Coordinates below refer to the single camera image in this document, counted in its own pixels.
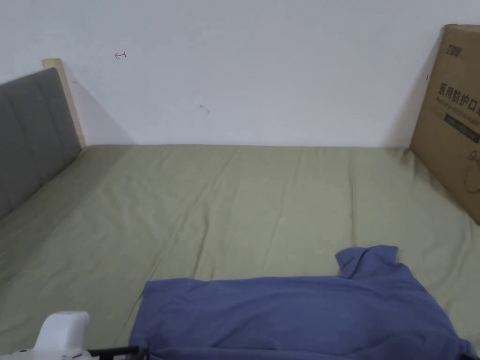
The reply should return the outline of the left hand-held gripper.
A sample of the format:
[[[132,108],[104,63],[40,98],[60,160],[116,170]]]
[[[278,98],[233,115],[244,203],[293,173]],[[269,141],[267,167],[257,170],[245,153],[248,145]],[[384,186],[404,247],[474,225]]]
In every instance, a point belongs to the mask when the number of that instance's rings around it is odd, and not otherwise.
[[[32,349],[10,354],[12,360],[89,360],[91,357],[132,356],[138,346],[88,349],[84,341],[90,317],[85,311],[63,311],[49,315]]]

